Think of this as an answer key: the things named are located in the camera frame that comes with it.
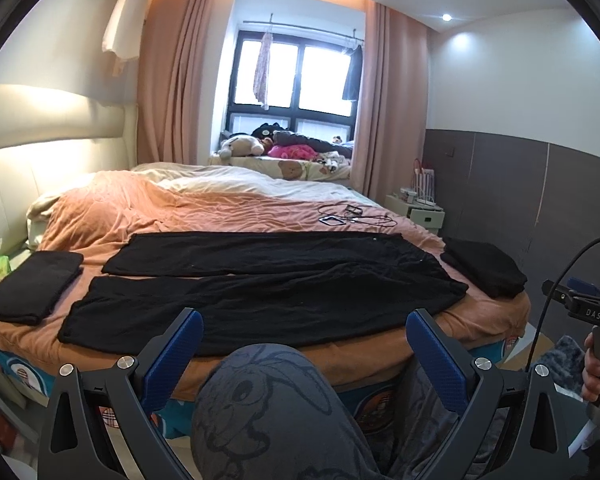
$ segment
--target window frame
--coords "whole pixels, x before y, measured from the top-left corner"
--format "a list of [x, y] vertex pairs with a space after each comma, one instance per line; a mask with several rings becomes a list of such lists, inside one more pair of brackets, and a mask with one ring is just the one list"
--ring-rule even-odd
[[326, 41], [310, 40], [309, 38], [300, 38], [299, 36], [289, 36], [287, 34], [274, 34], [274, 43], [292, 44], [298, 47], [298, 58], [296, 59], [296, 76], [294, 77], [294, 86], [291, 94], [291, 104], [289, 108], [279, 106], [270, 106], [269, 110], [263, 110], [261, 105], [243, 105], [235, 103], [235, 89], [238, 78], [238, 66], [240, 56], [242, 55], [242, 45], [244, 41], [261, 41], [263, 32], [254, 32], [251, 30], [240, 30], [235, 45], [234, 64], [229, 82], [229, 99], [226, 109], [225, 129], [229, 130], [232, 114], [259, 115], [263, 117], [284, 117], [289, 120], [289, 129], [296, 132], [298, 130], [299, 120], [319, 121], [321, 123], [337, 124], [339, 126], [348, 126], [349, 135], [347, 139], [353, 140], [356, 130], [356, 117], [358, 114], [358, 101], [351, 102], [351, 115], [349, 117], [330, 114], [327, 112], [316, 112], [315, 110], [304, 110], [300, 108], [300, 88], [302, 77], [302, 62], [304, 61], [304, 49], [308, 46], [317, 46], [342, 52], [345, 48], [342, 45], [328, 43]]

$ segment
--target cream upholstered headboard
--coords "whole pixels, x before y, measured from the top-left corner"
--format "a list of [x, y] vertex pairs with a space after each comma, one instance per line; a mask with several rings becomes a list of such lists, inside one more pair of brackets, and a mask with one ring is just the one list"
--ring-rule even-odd
[[25, 240], [26, 211], [41, 194], [80, 174], [133, 167], [137, 120], [136, 104], [0, 85], [1, 252]]

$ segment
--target metal screw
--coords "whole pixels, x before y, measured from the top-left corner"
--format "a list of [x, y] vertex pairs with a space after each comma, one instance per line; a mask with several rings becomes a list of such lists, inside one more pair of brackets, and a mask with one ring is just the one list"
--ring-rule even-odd
[[118, 368], [131, 368], [134, 365], [135, 359], [133, 359], [130, 355], [125, 355], [118, 359]]
[[491, 361], [489, 361], [486, 357], [478, 357], [475, 360], [475, 365], [480, 368], [480, 370], [490, 370], [491, 369]]
[[544, 365], [536, 365], [536, 374], [541, 377], [547, 377], [549, 375], [549, 368]]
[[74, 371], [74, 366], [70, 365], [69, 363], [62, 365], [60, 367], [60, 375], [62, 375], [62, 377], [67, 377], [67, 375], [69, 375], [73, 371]]

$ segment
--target curtain rod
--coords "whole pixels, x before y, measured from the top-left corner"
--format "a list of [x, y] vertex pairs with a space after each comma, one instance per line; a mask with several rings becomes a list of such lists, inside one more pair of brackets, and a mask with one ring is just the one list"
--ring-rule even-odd
[[253, 20], [245, 20], [243, 21], [245, 25], [277, 25], [279, 27], [291, 27], [291, 28], [301, 28], [302, 30], [312, 30], [314, 32], [323, 32], [325, 34], [331, 34], [333, 36], [340, 36], [341, 38], [347, 38], [348, 40], [356, 40], [365, 43], [365, 40], [361, 38], [356, 38], [356, 29], [353, 29], [353, 36], [348, 36], [347, 34], [340, 34], [339, 32], [332, 32], [330, 30], [325, 30], [323, 28], [315, 28], [315, 27], [305, 27], [304, 25], [293, 25], [291, 23], [277, 23], [277, 22], [255, 22]]

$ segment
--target cartoon print pants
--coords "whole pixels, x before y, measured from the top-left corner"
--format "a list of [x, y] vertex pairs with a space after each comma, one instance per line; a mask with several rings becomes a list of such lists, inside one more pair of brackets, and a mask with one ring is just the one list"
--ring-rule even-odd
[[[505, 416], [496, 413], [467, 479], [480, 476]], [[191, 447], [204, 480], [413, 480], [455, 421], [411, 360], [388, 430], [390, 452], [377, 461], [307, 358], [287, 346], [258, 344], [233, 352], [203, 384]]]

